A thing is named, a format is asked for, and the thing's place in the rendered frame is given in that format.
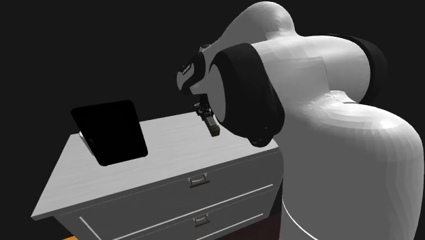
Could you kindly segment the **dark grey brown-ended block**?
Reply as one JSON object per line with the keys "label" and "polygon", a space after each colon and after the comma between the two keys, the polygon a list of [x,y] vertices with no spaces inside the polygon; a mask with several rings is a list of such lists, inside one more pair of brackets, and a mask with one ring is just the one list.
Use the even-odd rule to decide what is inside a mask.
{"label": "dark grey brown-ended block", "polygon": [[208,131],[210,132],[210,135],[212,137],[216,137],[220,135],[220,127],[216,123],[214,117],[212,116],[205,117],[204,123],[206,124],[206,127],[208,128]]}

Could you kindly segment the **white chest of drawers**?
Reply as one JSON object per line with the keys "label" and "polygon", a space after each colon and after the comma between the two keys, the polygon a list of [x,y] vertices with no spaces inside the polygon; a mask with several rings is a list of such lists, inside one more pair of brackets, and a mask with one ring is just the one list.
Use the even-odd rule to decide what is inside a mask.
{"label": "white chest of drawers", "polygon": [[72,134],[31,217],[78,240],[215,240],[281,211],[283,158],[193,112],[143,121],[148,155],[100,165]]}

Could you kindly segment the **black tablet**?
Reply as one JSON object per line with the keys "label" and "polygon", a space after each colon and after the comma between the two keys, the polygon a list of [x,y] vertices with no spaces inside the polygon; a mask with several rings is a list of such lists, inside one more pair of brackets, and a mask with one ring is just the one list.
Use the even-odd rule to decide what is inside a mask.
{"label": "black tablet", "polygon": [[100,166],[148,155],[131,100],[75,107],[71,110],[71,116]]}

